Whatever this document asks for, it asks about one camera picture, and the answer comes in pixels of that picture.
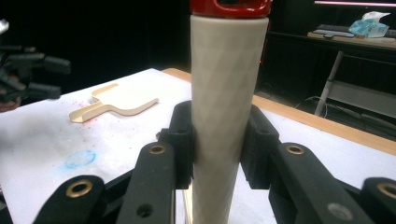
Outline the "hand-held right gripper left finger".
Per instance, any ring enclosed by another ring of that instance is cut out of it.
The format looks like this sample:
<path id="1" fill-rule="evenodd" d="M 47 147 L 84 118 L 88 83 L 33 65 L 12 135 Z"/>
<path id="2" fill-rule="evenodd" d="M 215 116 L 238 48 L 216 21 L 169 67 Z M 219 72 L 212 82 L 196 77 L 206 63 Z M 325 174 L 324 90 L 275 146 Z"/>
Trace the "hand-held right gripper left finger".
<path id="1" fill-rule="evenodd" d="M 177 189 L 187 189 L 191 183 L 193 140 L 191 101 L 185 101 L 174 107 L 169 127 L 160 133 L 160 142 L 169 144 L 175 151 Z"/>

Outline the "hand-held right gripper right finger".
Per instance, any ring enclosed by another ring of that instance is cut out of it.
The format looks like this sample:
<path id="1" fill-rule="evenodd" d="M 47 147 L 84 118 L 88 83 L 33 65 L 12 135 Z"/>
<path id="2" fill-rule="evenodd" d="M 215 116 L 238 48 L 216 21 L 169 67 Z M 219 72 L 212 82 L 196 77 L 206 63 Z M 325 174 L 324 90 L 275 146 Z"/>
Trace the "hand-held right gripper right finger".
<path id="1" fill-rule="evenodd" d="M 255 105 L 250 109 L 240 163 L 252 189 L 269 189 L 270 155 L 280 144 L 279 133 Z"/>

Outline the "beige cylinder with red cap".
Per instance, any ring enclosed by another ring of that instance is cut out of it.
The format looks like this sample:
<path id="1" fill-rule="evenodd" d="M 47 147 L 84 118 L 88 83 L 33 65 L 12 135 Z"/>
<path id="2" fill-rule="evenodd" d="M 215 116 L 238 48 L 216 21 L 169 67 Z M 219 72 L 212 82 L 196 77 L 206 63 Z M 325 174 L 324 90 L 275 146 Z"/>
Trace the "beige cylinder with red cap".
<path id="1" fill-rule="evenodd" d="M 273 0 L 190 0 L 192 224 L 227 224 Z"/>

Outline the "beige plastic dustpan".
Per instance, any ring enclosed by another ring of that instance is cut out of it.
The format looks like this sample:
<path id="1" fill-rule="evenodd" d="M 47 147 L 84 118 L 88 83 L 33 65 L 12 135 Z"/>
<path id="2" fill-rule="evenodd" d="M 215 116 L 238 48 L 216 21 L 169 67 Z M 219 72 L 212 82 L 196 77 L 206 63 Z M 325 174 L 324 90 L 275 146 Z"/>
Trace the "beige plastic dustpan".
<path id="1" fill-rule="evenodd" d="M 92 104 L 69 114 L 72 122 L 83 123 L 106 112 L 122 116 L 134 116 L 159 102 L 153 94 L 140 93 L 137 87 L 112 83 L 92 92 Z"/>

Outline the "white metal stand leg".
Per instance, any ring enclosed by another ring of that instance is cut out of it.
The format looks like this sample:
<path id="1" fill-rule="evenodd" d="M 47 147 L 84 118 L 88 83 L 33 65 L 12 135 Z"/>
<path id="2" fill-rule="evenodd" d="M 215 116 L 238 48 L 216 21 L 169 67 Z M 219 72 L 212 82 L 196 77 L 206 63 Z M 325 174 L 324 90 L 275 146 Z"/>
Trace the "white metal stand leg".
<path id="1" fill-rule="evenodd" d="M 316 107 L 316 110 L 315 110 L 315 115 L 316 116 L 319 116 L 321 114 L 322 110 L 326 110 L 326 106 L 327 106 L 326 105 L 326 100 L 327 100 L 327 98 L 328 98 L 328 96 L 330 94 L 330 91 L 331 91 L 331 88 L 332 88 L 332 82 L 333 82 L 333 80 L 334 80 L 334 78 L 336 76 L 336 73 L 338 71 L 339 65 L 340 65 L 343 57 L 344 57 L 344 52 L 343 51 L 338 51 L 337 55 L 336 55 L 336 58 L 334 60 L 334 63 L 332 65 L 332 70 L 331 70 L 329 76 L 327 77 L 325 86 L 324 86 L 324 88 L 322 90 L 321 95 L 319 96 L 318 104 L 317 104 L 317 107 Z"/>

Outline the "grey shelf panel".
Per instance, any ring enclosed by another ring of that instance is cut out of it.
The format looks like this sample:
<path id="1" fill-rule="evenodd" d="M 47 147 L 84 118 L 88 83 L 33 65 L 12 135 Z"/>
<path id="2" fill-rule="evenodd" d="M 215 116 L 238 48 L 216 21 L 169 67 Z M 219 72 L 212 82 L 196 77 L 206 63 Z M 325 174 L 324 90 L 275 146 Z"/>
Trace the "grey shelf panel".
<path id="1" fill-rule="evenodd" d="M 396 119 L 396 95 L 334 80 L 327 99 Z"/>

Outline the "dark keyboard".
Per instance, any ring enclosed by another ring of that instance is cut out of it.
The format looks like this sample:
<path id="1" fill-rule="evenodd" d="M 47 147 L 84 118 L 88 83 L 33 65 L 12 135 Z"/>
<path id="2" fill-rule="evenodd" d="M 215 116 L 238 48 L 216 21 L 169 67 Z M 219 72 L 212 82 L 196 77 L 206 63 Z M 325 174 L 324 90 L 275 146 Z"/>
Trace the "dark keyboard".
<path id="1" fill-rule="evenodd" d="M 355 35 L 349 31 L 346 26 L 321 24 L 314 31 L 314 34 L 321 34 L 325 38 L 333 38 L 334 36 L 349 37 L 352 38 Z"/>

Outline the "wooden desk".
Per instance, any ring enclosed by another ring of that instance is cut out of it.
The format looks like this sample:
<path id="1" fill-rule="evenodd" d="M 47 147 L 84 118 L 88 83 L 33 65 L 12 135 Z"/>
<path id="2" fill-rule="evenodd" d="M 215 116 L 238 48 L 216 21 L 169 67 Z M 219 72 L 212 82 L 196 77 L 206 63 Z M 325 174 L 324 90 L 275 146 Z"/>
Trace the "wooden desk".
<path id="1" fill-rule="evenodd" d="M 340 43 L 348 43 L 348 44 L 358 44 L 366 47 L 381 47 L 385 49 L 396 49 L 396 39 L 394 38 L 356 38 L 356 37 L 347 37 L 341 35 L 325 35 L 320 33 L 312 33 L 309 32 L 307 34 L 308 37 L 319 38 L 319 39 L 328 39 L 333 40 Z"/>

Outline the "blue tissue pack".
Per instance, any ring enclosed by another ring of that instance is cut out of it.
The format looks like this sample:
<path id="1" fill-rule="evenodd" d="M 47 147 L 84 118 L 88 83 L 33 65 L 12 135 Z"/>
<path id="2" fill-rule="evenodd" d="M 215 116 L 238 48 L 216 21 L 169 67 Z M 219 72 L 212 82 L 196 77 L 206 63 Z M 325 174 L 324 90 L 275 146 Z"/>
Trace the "blue tissue pack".
<path id="1" fill-rule="evenodd" d="M 348 31 L 354 35 L 364 38 L 384 37 L 389 26 L 381 23 L 383 17 L 388 13 L 372 11 L 365 13 L 360 20 L 354 21 L 348 28 Z"/>

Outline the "pink light strip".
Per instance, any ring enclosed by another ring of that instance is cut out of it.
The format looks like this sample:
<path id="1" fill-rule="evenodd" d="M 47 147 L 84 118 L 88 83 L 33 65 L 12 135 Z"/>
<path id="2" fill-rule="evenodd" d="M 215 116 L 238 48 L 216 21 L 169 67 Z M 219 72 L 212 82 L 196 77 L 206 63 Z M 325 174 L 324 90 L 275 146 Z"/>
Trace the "pink light strip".
<path id="1" fill-rule="evenodd" d="M 396 0 L 314 0 L 314 3 L 328 6 L 396 8 Z"/>

